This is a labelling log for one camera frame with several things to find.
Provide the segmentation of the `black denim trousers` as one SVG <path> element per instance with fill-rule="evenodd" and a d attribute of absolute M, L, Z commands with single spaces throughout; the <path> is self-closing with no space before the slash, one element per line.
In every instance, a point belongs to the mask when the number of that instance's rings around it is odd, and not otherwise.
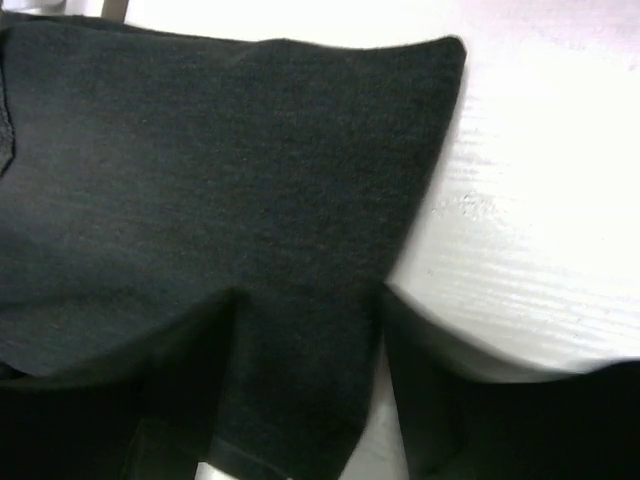
<path fill-rule="evenodd" d="M 336 479 L 365 428 L 380 295 L 466 50 L 1 17 L 1 365 L 47 376 L 235 289 L 206 460 Z"/>

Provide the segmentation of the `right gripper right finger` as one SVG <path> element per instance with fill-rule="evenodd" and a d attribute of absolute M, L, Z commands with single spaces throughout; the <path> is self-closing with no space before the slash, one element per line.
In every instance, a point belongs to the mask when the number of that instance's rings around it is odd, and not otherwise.
<path fill-rule="evenodd" d="M 639 364 L 526 368 L 385 289 L 386 354 L 413 479 L 635 479 Z"/>

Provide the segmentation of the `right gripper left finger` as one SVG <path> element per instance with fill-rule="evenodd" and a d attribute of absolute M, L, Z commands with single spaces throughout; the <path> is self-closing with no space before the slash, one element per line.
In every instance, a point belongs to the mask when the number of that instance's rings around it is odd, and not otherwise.
<path fill-rule="evenodd" d="M 1 365 L 4 479 L 193 479 L 206 460 L 238 292 L 47 376 Z"/>

